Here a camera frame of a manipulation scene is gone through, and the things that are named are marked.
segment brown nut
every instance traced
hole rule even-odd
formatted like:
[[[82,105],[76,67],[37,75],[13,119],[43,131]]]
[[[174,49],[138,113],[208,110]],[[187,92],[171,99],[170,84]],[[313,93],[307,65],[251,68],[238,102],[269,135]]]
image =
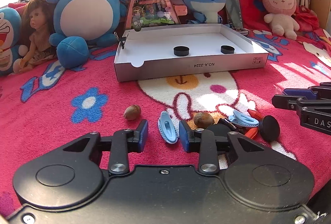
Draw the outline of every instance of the brown nut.
[[[202,129],[206,129],[208,126],[215,123],[214,118],[206,112],[196,113],[193,122],[198,128]]]
[[[123,114],[123,117],[127,120],[134,120],[141,114],[141,108],[138,105],[129,106]]]

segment white box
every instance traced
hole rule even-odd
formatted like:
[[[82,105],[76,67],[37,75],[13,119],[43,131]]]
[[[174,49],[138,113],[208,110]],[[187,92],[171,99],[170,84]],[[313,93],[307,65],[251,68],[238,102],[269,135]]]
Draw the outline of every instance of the white box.
[[[147,27],[140,32],[127,30],[123,36],[127,35],[114,61],[119,82],[261,68],[268,58],[264,48],[222,24]],[[221,53],[221,45],[234,47],[234,54]],[[174,55],[176,46],[189,47],[189,55]]]

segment white flower center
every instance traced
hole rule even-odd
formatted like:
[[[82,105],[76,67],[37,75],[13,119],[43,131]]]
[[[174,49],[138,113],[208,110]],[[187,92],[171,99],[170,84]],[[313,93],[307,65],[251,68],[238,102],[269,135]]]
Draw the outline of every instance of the white flower center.
[[[82,103],[82,108],[89,109],[89,108],[91,108],[91,107],[94,106],[95,102],[96,102],[95,97],[94,96],[90,96],[90,97],[84,99],[84,101]]]

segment screw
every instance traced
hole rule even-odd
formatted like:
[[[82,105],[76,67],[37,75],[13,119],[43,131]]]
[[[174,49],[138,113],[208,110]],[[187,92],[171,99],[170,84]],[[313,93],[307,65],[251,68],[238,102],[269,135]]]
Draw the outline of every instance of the screw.
[[[31,216],[31,215],[25,215],[25,216],[23,217],[23,222],[24,222],[25,224],[34,224],[34,217]]]
[[[304,224],[306,221],[306,218],[302,215],[297,216],[294,220],[294,224]]]
[[[169,170],[161,170],[160,173],[163,174],[163,175],[168,175],[169,174]]]
[[[122,163],[116,163],[116,164],[113,164],[110,169],[113,171],[113,172],[123,172],[125,171],[126,169],[126,166]]]
[[[207,164],[201,165],[201,170],[203,170],[204,172],[215,172],[216,169],[217,169],[216,165],[214,165],[212,163],[207,163]]]

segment pink rabbit plush toy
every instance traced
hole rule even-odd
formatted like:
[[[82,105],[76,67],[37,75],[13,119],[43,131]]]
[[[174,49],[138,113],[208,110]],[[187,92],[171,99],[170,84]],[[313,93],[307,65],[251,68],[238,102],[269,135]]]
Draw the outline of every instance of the pink rabbit plush toy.
[[[273,34],[296,40],[299,24],[291,17],[297,7],[296,0],[262,0],[269,14],[265,15],[264,21],[270,25]]]

